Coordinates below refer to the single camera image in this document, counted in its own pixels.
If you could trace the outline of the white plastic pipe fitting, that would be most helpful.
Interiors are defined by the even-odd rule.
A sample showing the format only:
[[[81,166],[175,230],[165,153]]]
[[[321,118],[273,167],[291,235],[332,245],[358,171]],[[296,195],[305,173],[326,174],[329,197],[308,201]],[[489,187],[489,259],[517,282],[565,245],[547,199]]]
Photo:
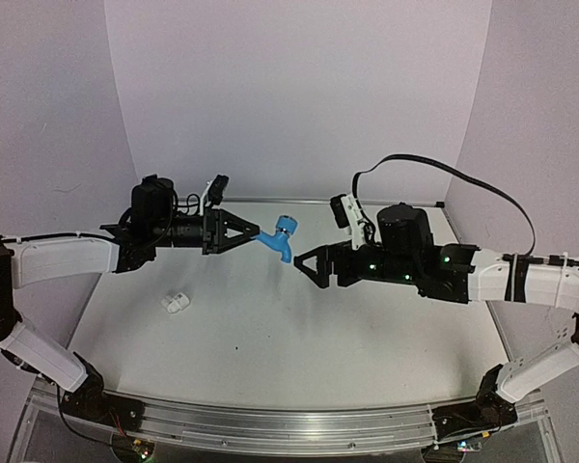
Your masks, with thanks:
[[[166,295],[161,300],[161,306],[169,314],[175,314],[184,311],[191,304],[191,299],[183,292],[177,292],[173,295]]]

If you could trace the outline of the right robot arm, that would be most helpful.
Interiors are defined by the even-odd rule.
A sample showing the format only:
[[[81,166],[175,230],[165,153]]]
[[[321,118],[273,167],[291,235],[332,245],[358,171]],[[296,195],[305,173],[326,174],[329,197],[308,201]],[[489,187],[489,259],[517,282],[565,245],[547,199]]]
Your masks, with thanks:
[[[471,400],[432,412],[438,438],[500,429],[517,420],[515,405],[530,392],[579,367],[579,258],[503,254],[476,245],[433,241],[427,213],[409,204],[381,209],[376,225],[356,200],[331,201],[337,225],[350,238],[319,246],[293,260],[320,288],[335,277],[340,287],[361,281],[410,285],[422,297],[468,304],[503,301],[572,312],[571,334],[531,359],[518,358],[490,369]]]

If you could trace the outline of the blue water faucet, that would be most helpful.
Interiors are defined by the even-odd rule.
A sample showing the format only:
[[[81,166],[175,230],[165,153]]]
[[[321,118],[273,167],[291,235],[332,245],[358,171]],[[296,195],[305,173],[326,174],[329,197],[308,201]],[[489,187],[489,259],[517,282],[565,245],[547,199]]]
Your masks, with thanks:
[[[292,250],[290,247],[290,238],[295,233],[298,222],[288,215],[281,215],[275,225],[273,234],[261,231],[255,236],[255,240],[266,246],[273,252],[279,253],[281,262],[285,264],[292,263]]]

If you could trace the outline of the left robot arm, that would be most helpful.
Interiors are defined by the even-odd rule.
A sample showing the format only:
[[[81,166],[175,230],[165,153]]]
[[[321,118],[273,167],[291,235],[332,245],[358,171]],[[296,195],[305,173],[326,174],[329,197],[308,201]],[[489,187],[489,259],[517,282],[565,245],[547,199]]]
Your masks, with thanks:
[[[180,209],[174,183],[144,177],[131,205],[104,235],[64,232],[8,238],[0,234],[0,351],[22,361],[67,393],[93,422],[107,418],[111,400],[103,377],[83,358],[41,334],[14,306],[14,292],[41,281],[87,274],[125,273],[156,257],[159,248],[198,248],[219,255],[249,243],[258,225],[221,208],[229,183],[219,175],[200,197],[197,211]]]

